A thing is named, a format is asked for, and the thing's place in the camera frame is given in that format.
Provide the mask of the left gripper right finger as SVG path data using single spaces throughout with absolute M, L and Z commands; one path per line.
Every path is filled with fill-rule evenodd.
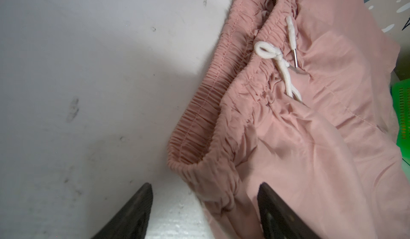
M 257 202 L 266 239 L 320 239 L 266 182 L 259 187 Z

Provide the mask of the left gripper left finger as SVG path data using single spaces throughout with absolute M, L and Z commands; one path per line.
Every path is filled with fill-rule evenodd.
M 152 205 L 152 185 L 145 183 L 92 239 L 144 239 Z

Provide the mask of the pink shorts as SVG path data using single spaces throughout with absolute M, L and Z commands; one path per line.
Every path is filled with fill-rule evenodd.
M 363 0 L 233 0 L 168 145 L 214 238 L 263 238 L 262 183 L 322 239 L 409 238 L 398 54 Z

